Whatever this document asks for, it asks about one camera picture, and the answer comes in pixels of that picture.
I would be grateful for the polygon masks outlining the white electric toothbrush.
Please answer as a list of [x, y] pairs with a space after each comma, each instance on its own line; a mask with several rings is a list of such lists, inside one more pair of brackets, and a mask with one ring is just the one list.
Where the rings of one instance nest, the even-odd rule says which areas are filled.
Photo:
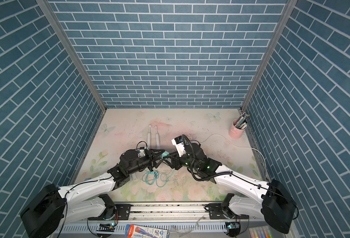
[[132, 180], [137, 180], [137, 175], [135, 173], [130, 174]]
[[159, 135], [159, 131], [158, 131], [158, 126], [155, 126], [155, 138], [156, 138], [156, 149], [160, 149], [161, 148], [161, 144], [160, 144], [160, 135]]
[[148, 133], [147, 133], [147, 147], [148, 149], [152, 148], [152, 134], [151, 134], [151, 129], [152, 129], [152, 125], [149, 125], [148, 128]]

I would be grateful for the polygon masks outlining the teal small plug adapter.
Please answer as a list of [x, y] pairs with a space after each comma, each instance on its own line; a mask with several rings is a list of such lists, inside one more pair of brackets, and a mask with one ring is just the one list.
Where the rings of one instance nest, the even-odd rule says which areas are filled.
[[169, 152], [165, 151], [165, 152], [161, 155], [161, 158], [164, 158], [164, 157], [166, 157], [166, 156], [168, 156], [168, 155], [169, 155]]

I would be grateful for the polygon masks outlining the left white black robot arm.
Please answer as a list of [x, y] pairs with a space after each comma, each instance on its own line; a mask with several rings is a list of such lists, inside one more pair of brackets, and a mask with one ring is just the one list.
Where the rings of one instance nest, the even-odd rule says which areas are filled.
[[129, 182], [131, 174], [157, 168], [164, 152], [163, 149], [130, 149], [102, 175], [73, 185], [46, 185], [20, 213], [27, 236], [47, 238], [65, 224], [113, 211], [115, 205], [108, 193]]

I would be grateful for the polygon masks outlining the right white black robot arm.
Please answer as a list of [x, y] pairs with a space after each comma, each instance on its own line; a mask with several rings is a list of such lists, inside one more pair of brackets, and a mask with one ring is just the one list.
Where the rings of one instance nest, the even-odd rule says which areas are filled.
[[264, 219], [276, 231], [288, 234], [292, 221], [299, 215], [297, 204], [287, 188], [278, 180], [260, 181], [233, 171], [221, 162], [206, 156], [196, 143], [179, 143], [176, 152], [164, 159], [171, 168], [186, 167], [196, 181], [210, 181], [237, 191], [251, 202], [241, 202], [230, 193], [223, 203], [226, 216], [248, 215]]

